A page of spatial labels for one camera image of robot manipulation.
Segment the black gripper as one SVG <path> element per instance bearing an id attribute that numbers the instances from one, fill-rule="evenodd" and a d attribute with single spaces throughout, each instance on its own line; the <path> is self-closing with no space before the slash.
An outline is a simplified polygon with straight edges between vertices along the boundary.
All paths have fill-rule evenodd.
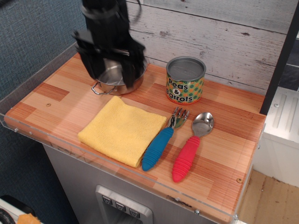
<path id="1" fill-rule="evenodd" d="M 76 30 L 77 51 L 91 78 L 105 71 L 104 59 L 118 61 L 127 88 L 144 72 L 145 47 L 129 33 L 130 21 L 126 11 L 84 11 L 86 30 Z"/>

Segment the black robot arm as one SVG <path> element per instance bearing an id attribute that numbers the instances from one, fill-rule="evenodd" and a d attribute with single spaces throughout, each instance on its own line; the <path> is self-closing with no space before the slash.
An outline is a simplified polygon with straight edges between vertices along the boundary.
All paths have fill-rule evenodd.
<path id="1" fill-rule="evenodd" d="M 126 87 L 133 87 L 144 69 L 145 47 L 129 33 L 124 0 L 84 0 L 81 6 L 86 30 L 75 31 L 77 51 L 90 77 L 97 79 L 106 70 L 104 60 L 120 63 Z"/>

